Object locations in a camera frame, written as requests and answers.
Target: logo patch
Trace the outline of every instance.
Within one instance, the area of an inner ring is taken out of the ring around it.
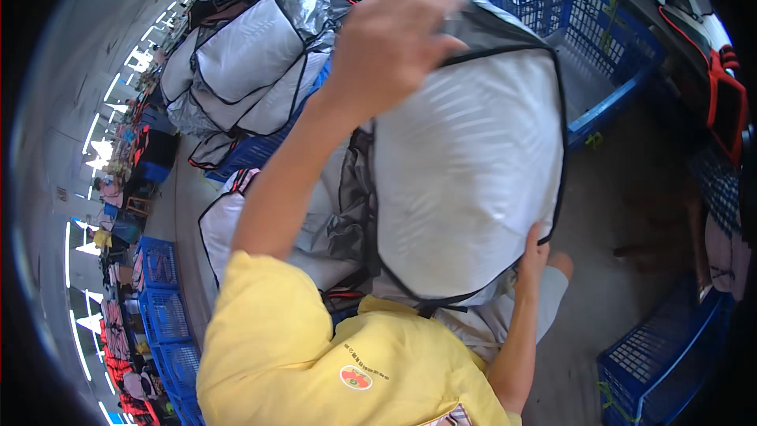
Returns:
[[[373,385],[371,377],[354,365],[342,367],[339,378],[345,385],[355,390],[368,390]]]

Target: pile of bags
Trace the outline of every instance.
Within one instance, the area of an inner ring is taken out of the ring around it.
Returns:
[[[177,128],[203,138],[194,165],[213,168],[235,132],[274,135],[298,115],[348,8],[205,1],[214,18],[170,58],[162,87]],[[289,262],[329,298],[368,293],[368,275],[386,274],[421,307],[483,304],[498,296],[531,224],[542,222],[542,241],[552,234],[567,148],[555,52],[486,0],[468,1],[441,31],[468,50],[355,130],[313,192]],[[254,173],[233,175],[199,221],[219,282]]]

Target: ceiling light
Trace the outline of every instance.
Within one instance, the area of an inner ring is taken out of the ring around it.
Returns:
[[[116,83],[118,82],[118,78],[121,77],[121,73],[117,72],[116,77],[113,78],[113,82],[110,83],[110,87],[108,88],[108,92],[105,93],[105,97],[102,98],[102,101],[105,102],[110,97],[110,91],[113,90],[113,88],[116,87]]]
[[[71,270],[68,267],[68,251],[71,250],[71,221],[66,222],[66,246],[63,249],[63,264],[66,269],[66,288],[71,288]]]
[[[142,38],[139,41],[145,41],[145,38],[147,38],[147,35],[150,34],[150,32],[152,32],[153,28],[155,28],[154,25],[151,26],[150,28],[148,28],[147,31],[145,32],[145,34],[142,35]]]
[[[76,343],[76,350],[79,352],[79,361],[82,363],[84,374],[87,376],[87,380],[91,381],[92,376],[89,374],[89,367],[87,367],[87,361],[84,359],[84,352],[82,351],[82,343],[79,342],[79,331],[76,329],[76,319],[73,317],[73,309],[68,310],[69,318],[71,318],[71,331],[73,332],[73,341]]]
[[[82,155],[87,154],[87,147],[89,147],[89,141],[92,138],[92,132],[95,131],[95,125],[97,125],[97,121],[100,118],[100,113],[95,114],[95,118],[92,119],[92,125],[89,128],[89,134],[87,134],[86,140],[84,140],[84,148],[82,148]]]
[[[110,375],[108,374],[108,371],[105,371],[105,380],[108,381],[108,386],[110,387],[110,393],[116,394],[116,389],[113,388],[113,382],[110,381]]]
[[[135,52],[136,52],[136,51],[137,51],[138,49],[139,49],[139,45],[136,45],[136,46],[134,47],[134,50],[132,50],[132,52],[130,52],[130,53],[129,53],[129,56],[127,57],[127,60],[123,62],[123,65],[124,65],[124,66],[128,65],[129,61],[131,61],[131,60],[132,60],[132,56],[134,56],[134,53],[135,53]]]
[[[110,419],[108,411],[105,409],[105,405],[103,405],[101,401],[99,401],[98,404],[100,405],[100,411],[103,415],[105,415],[105,421],[107,421],[110,426],[115,426],[115,424],[113,424],[113,421]]]

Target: ceiling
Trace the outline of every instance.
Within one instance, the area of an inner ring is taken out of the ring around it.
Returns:
[[[72,342],[63,269],[65,224],[76,214],[72,206],[58,204],[54,188],[72,188],[73,196],[81,184],[81,148],[94,114],[104,111],[103,96],[116,72],[172,1],[59,0],[18,100],[10,148],[12,233],[18,268],[26,278],[24,294],[41,321],[46,347],[94,409],[93,382],[82,373]]]

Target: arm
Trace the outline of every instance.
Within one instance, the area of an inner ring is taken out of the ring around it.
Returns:
[[[358,125],[420,88],[451,51],[434,35],[459,0],[364,0],[348,15],[333,71],[246,198],[232,251],[286,260],[328,156]]]
[[[518,267],[516,305],[500,355],[489,370],[489,384],[505,411],[521,414],[534,381],[539,289],[550,244],[537,245],[539,224],[528,232]]]

